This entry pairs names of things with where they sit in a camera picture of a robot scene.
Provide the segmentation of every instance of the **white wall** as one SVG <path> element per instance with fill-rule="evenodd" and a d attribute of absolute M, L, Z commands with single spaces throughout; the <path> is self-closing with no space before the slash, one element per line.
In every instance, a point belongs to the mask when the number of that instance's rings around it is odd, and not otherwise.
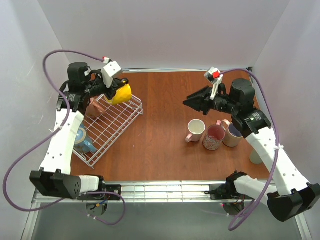
<path fill-rule="evenodd" d="M 289 3 L 289 0 L 38 1 L 64 49 L 107 55 L 126 69 L 253 66 Z M 82 60 L 77 55 L 68 55 L 68 59 Z"/>
<path fill-rule="evenodd" d="M 320 1 L 292 0 L 254 72 L 293 163 L 320 184 Z M 320 238 L 320 202 L 305 213 L 313 239 Z"/>
<path fill-rule="evenodd" d="M 2 0 L 0 3 L 0 179 L 22 153 L 50 132 L 55 122 L 58 95 L 42 70 L 44 55 L 61 45 L 37 0 Z M 57 84 L 67 79 L 69 61 L 64 54 L 48 60 L 49 73 Z M 29 181 L 48 144 L 22 160 L 9 176 L 13 201 L 30 208 L 35 188 Z M 28 213 L 11 207 L 0 193 L 0 239 L 20 239 Z"/>

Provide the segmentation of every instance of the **yellow mug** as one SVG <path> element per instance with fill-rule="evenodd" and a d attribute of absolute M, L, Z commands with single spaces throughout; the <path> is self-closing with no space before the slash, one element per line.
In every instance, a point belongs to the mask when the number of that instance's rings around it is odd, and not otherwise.
<path fill-rule="evenodd" d="M 104 95 L 104 99 L 110 105 L 122 104 L 124 102 L 131 100 L 131 97 L 132 97 L 132 91 L 129 84 L 126 84 L 123 87 L 119 88 L 116 91 L 115 96 L 111 100 L 109 100 L 106 97 L 106 95 Z"/>

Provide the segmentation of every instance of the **pink mug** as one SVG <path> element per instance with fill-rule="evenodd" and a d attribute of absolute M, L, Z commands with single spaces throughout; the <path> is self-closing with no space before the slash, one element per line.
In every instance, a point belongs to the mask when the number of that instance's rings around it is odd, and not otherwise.
<path fill-rule="evenodd" d="M 226 137 L 226 131 L 218 120 L 215 125 L 211 125 L 203 139 L 203 146 L 211 151 L 217 150 Z"/>
<path fill-rule="evenodd" d="M 90 98 L 90 104 L 86 108 L 85 115 L 90 118 L 97 118 L 103 114 L 106 110 L 99 104 L 93 97 Z"/>

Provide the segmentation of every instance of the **cable tie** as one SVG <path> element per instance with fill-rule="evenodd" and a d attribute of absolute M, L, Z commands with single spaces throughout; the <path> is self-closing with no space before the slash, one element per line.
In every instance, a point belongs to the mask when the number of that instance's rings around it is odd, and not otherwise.
<path fill-rule="evenodd" d="M 275 147 L 274 147 L 274 150 L 276 151 L 276 150 L 280 150 L 280 149 L 283 149 L 283 148 L 284 148 L 284 146 L 279 145 L 279 146 L 275 146 Z"/>

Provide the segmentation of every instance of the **white mug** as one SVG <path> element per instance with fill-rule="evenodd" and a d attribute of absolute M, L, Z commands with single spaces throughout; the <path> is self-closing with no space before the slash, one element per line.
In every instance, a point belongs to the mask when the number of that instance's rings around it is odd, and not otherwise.
<path fill-rule="evenodd" d="M 229 122 L 228 120 L 223 120 L 221 123 L 221 127 L 223 127 L 223 129 L 225 130 L 225 138 L 223 140 L 223 143 L 226 146 L 230 148 L 236 147 L 240 143 L 240 141 L 244 139 L 241 132 L 239 132 L 234 124 Z"/>
<path fill-rule="evenodd" d="M 203 121 L 199 119 L 193 119 L 188 124 L 189 135 L 186 136 L 185 141 L 198 142 L 206 130 L 206 125 Z"/>

